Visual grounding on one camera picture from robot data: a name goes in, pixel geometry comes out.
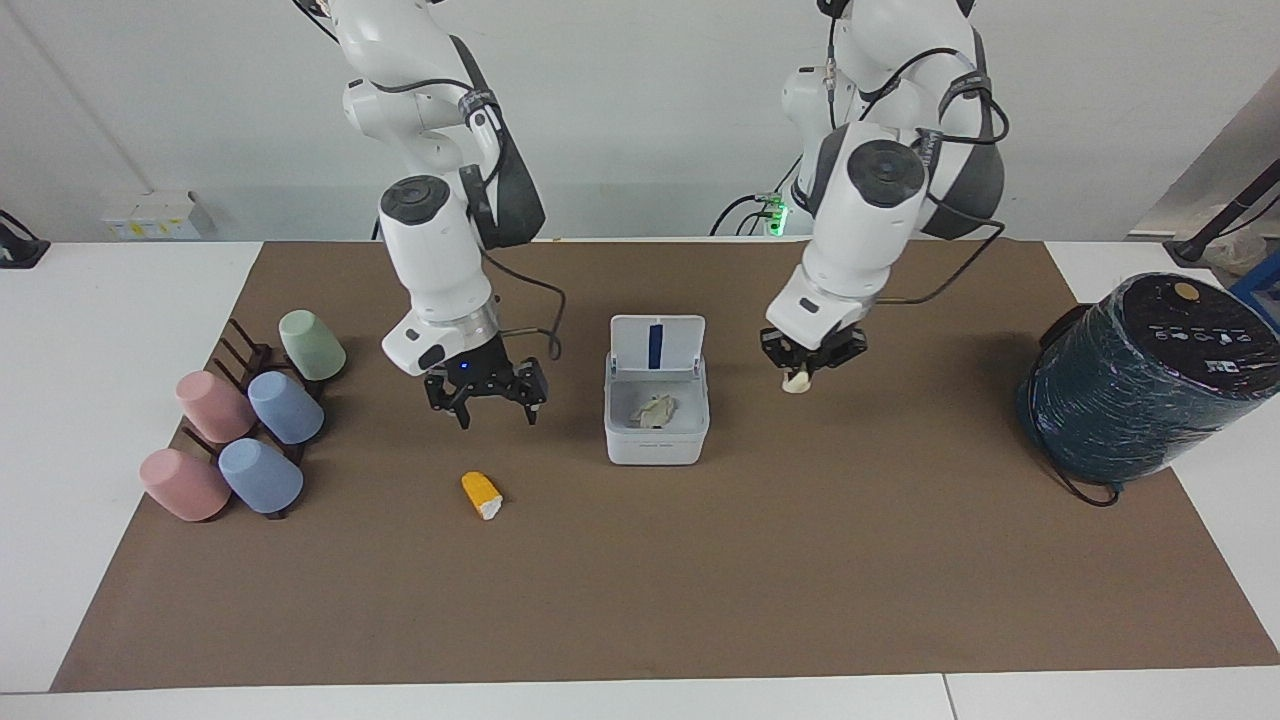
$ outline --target cup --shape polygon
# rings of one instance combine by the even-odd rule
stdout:
[[[248,384],[248,401],[266,429],[280,442],[298,445],[324,425],[324,409],[283,373],[262,373]]]
[[[232,496],[218,468],[172,447],[148,455],[138,478],[161,507],[188,523],[212,518]]]
[[[182,413],[209,442],[224,443],[244,437],[257,418],[241,391],[207,370],[191,373],[174,392]]]
[[[274,447],[253,438],[224,447],[218,466],[227,484],[255,512],[279,512],[302,492],[302,470]]]
[[[333,331],[310,310],[294,310],[280,318],[280,343],[308,380],[328,380],[347,364],[347,351]]]

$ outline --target brown mat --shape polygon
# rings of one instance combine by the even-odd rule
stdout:
[[[892,293],[972,245],[913,243]],[[947,295],[881,307],[872,350],[785,396],[756,333],[799,246],[543,245],[503,260],[571,293],[540,424],[476,401],[461,432],[380,355],[404,293],[378,245],[270,245],[236,316],[324,318],[351,365],[283,521],[184,524],[143,500],[56,691],[856,675],[1276,664],[1171,473],[1093,510],[1042,470],[1012,392],[1073,297],[1001,242]],[[493,273],[511,325],[553,299]],[[701,462],[608,462],[618,313],[700,313]],[[520,338],[512,354],[543,354]],[[508,497],[480,521],[458,478]]]

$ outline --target green cup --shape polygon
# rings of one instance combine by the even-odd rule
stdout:
[[[280,318],[280,343],[308,380],[328,380],[347,364],[347,351],[333,331],[310,310],[294,310]]]

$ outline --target pink cup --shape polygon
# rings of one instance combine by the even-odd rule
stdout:
[[[239,439],[257,421],[248,398],[236,386],[207,370],[182,378],[177,395],[182,413],[209,442]]]
[[[218,468],[180,450],[152,452],[142,461],[138,477],[147,495],[188,523],[212,518],[232,496]]]

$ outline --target green light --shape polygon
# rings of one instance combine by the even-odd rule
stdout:
[[[782,233],[787,229],[788,215],[791,215],[791,208],[787,208],[786,202],[778,201],[777,208],[773,209],[773,214],[769,215],[769,234],[782,237]]]

